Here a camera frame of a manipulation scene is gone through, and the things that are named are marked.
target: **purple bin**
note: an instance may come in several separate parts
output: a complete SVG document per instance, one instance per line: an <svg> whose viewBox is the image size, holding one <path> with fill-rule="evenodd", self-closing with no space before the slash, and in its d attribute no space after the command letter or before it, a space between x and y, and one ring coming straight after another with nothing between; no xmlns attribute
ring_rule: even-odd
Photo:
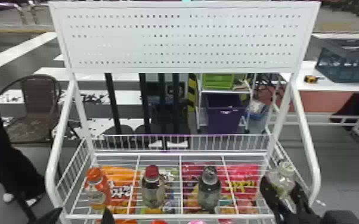
<svg viewBox="0 0 359 224"><path fill-rule="evenodd" d="M238 94L208 94L209 134L237 133L244 112Z"/></svg>

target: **pegboard panel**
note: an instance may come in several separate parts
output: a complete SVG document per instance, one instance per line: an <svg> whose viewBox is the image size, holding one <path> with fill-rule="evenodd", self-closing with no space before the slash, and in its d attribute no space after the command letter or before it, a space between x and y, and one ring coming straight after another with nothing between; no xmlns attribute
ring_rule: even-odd
<svg viewBox="0 0 359 224"><path fill-rule="evenodd" d="M292 72L318 2L50 2L74 71Z"/></svg>

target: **clear plastic bottle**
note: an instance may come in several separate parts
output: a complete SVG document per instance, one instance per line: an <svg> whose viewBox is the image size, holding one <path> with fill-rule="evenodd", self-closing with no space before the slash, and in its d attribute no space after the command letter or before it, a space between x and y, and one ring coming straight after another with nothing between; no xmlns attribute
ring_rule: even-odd
<svg viewBox="0 0 359 224"><path fill-rule="evenodd" d="M287 161L280 162L276 169L270 170L266 174L268 181L274 189L276 189L280 199L286 198L295 187L295 180L293 179L294 174L294 166Z"/></svg>
<svg viewBox="0 0 359 224"><path fill-rule="evenodd" d="M197 202L203 209L213 212L218 205L220 195L221 183L218 179L217 170L213 166L206 166L199 178Z"/></svg>
<svg viewBox="0 0 359 224"><path fill-rule="evenodd" d="M156 209L164 202L165 183L156 165L146 167L142 178L142 200L146 207Z"/></svg>

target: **white sneaker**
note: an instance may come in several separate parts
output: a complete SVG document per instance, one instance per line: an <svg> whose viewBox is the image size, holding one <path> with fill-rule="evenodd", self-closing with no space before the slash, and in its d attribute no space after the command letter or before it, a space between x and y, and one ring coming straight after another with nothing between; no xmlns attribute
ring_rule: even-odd
<svg viewBox="0 0 359 224"><path fill-rule="evenodd" d="M33 206L36 202L38 202L38 200L36 198L31 198L31 199L26 200L26 204L29 207Z"/></svg>
<svg viewBox="0 0 359 224"><path fill-rule="evenodd" d="M13 194L10 194L10 193L4 193L3 194L3 201L5 203L10 203L14 200L14 195Z"/></svg>
<svg viewBox="0 0 359 224"><path fill-rule="evenodd" d="M31 198L31 199L28 199L26 200L26 204L29 206L29 207L32 207L34 206L36 203L38 203L44 196L44 193L41 193L39 194L38 196L36 196L35 198Z"/></svg>

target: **yellow tape measure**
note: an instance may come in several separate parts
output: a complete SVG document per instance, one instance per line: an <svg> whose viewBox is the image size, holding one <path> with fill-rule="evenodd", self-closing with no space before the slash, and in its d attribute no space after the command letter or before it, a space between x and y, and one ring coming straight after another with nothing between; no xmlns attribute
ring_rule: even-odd
<svg viewBox="0 0 359 224"><path fill-rule="evenodd" d="M319 79L322 79L321 77L316 76L305 76L305 82L307 83L317 83Z"/></svg>

